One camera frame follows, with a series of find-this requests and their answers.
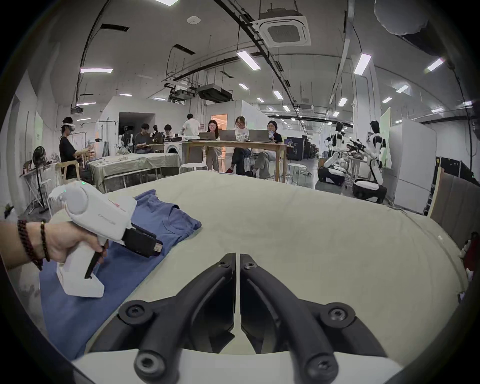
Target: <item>screw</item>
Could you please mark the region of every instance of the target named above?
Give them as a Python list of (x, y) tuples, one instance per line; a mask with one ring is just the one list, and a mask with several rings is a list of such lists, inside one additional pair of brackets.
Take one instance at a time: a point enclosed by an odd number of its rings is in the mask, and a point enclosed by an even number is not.
[(347, 318), (347, 313), (341, 308), (334, 308), (329, 313), (333, 321), (344, 321)]

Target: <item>black t-shirt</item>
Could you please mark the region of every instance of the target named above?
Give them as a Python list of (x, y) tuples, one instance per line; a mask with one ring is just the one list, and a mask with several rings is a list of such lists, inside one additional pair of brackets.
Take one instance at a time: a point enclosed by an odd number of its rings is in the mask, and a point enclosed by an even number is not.
[[(72, 143), (65, 137), (62, 136), (60, 139), (60, 160), (62, 163), (67, 161), (76, 160), (75, 148), (73, 147)], [(68, 179), (75, 179), (77, 177), (77, 171), (75, 170), (75, 165), (69, 165), (67, 168), (67, 180)]]

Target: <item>black beaded bracelet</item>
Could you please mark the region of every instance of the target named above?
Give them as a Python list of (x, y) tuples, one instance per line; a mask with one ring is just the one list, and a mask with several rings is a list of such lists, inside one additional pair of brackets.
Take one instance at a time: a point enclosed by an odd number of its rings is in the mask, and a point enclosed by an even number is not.
[(50, 255), (48, 254), (48, 249), (47, 249), (47, 237), (45, 235), (45, 221), (42, 221), (42, 224), (40, 225), (40, 233), (42, 234), (43, 253), (45, 254), (46, 260), (49, 262)]
[(37, 254), (35, 253), (35, 250), (33, 249), (32, 242), (28, 237), (27, 221), (18, 220), (17, 228), (18, 228), (18, 235), (20, 236), (20, 241), (22, 242), (22, 245), (24, 246), (24, 249), (25, 249), (25, 253), (27, 254), (28, 258), (32, 260), (33, 264), (35, 264), (36, 267), (41, 271), (43, 266), (43, 260), (38, 258)]

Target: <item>white robot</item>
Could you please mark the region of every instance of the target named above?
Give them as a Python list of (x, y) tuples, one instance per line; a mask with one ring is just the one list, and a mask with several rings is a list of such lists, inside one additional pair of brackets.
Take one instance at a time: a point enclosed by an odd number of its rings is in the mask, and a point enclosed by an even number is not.
[(379, 160), (383, 151), (386, 148), (385, 140), (380, 136), (380, 126), (378, 121), (374, 120), (370, 123), (373, 135), (370, 136), (367, 142), (368, 147), (360, 143), (355, 143), (357, 149), (367, 155), (367, 159), (372, 172), (374, 180), (356, 179), (353, 183), (353, 195), (358, 199), (367, 200), (372, 197), (377, 198), (377, 203), (382, 204), (386, 194), (387, 188), (383, 186), (384, 179), (380, 172), (382, 162)]
[(323, 167), (318, 169), (318, 180), (321, 182), (331, 182), (336, 185), (343, 185), (345, 182), (345, 174), (347, 170), (338, 163), (343, 159), (344, 153), (347, 151), (342, 135), (343, 124), (338, 122), (336, 130), (331, 136), (331, 151), (332, 155), (329, 157)]

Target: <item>person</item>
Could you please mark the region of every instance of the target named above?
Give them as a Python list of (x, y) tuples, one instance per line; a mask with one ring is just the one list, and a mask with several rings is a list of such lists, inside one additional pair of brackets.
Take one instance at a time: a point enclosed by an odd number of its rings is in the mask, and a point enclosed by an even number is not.
[[(60, 138), (60, 160), (62, 163), (66, 163), (67, 161), (78, 161), (82, 156), (88, 155), (92, 152), (91, 148), (87, 147), (82, 149), (81, 151), (75, 150), (72, 143), (68, 140), (68, 137), (71, 133), (75, 131), (75, 124), (73, 124), (73, 120), (71, 117), (66, 117), (63, 119), (63, 125), (61, 128), (61, 138)], [(77, 178), (77, 171), (75, 169), (75, 165), (69, 165), (67, 167), (67, 177), (66, 179), (76, 179)], [(80, 170), (80, 178), (85, 179), (85, 181), (90, 182), (91, 176), (89, 175), (88, 171)]]
[[(268, 129), (268, 136), (270, 138), (270, 142), (279, 144), (283, 142), (282, 136), (277, 133), (278, 126), (276, 121), (269, 121), (267, 125)], [(268, 169), (268, 165), (270, 161), (276, 160), (276, 153), (275, 151), (263, 151), (258, 155), (257, 160), (255, 161), (255, 165), (251, 172), (246, 172), (247, 176), (256, 177), (257, 170), (260, 170), (259, 178), (260, 179), (268, 179), (270, 177), (270, 172)]]
[[(26, 224), (26, 233), (37, 260), (45, 258), (41, 225), (41, 223)], [(64, 263), (68, 251), (81, 241), (86, 241), (96, 252), (102, 253), (102, 257), (107, 255), (108, 242), (102, 248), (95, 234), (72, 222), (46, 223), (44, 228), (49, 258), (57, 263)], [(0, 254), (7, 269), (31, 262), (20, 240), (17, 224), (6, 221), (0, 222)]]
[[(215, 140), (220, 140), (218, 137), (218, 124), (215, 120), (210, 120), (208, 123), (208, 132), (214, 132), (215, 133)], [(212, 170), (212, 168), (215, 171), (219, 171), (218, 167), (218, 157), (222, 154), (222, 149), (221, 148), (206, 148), (206, 155), (207, 155), (207, 167), (209, 170)]]
[(172, 126), (170, 124), (167, 124), (164, 130), (165, 130), (165, 137), (174, 137), (172, 133)]
[[(238, 116), (235, 120), (235, 135), (237, 141), (244, 142), (250, 140), (250, 134), (247, 128), (247, 122), (243, 116)], [(233, 173), (233, 167), (237, 166), (237, 175), (245, 175), (245, 168), (250, 168), (250, 155), (252, 151), (248, 148), (235, 148), (232, 156), (232, 165), (227, 173)]]
[(150, 144), (150, 134), (148, 130), (150, 126), (147, 123), (143, 123), (140, 129), (140, 132), (137, 133), (135, 136), (135, 153), (144, 154), (144, 153), (152, 153), (152, 148), (147, 147)]
[(182, 136), (198, 136), (198, 130), (200, 128), (200, 122), (193, 118), (193, 115), (189, 113), (187, 115), (187, 121), (181, 129)]

